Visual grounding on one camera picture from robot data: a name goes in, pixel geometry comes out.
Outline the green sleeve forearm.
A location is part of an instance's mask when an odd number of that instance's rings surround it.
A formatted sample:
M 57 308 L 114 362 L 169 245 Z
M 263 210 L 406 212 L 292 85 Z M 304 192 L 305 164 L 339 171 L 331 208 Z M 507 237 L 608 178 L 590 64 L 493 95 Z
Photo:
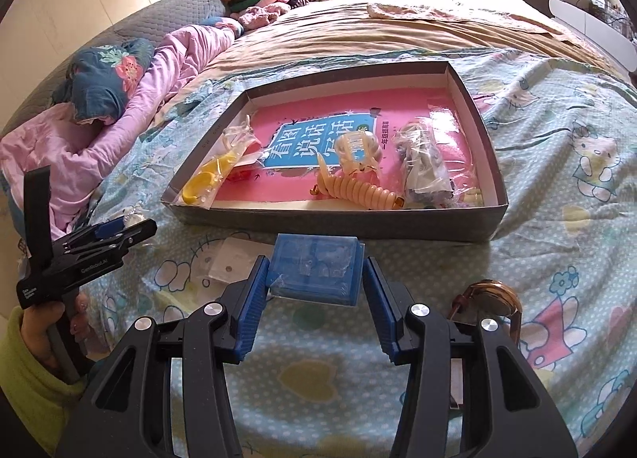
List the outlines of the green sleeve forearm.
M 50 457 L 88 381 L 69 384 L 55 376 L 27 348 L 21 336 L 24 310 L 13 309 L 1 339 L 3 457 Z

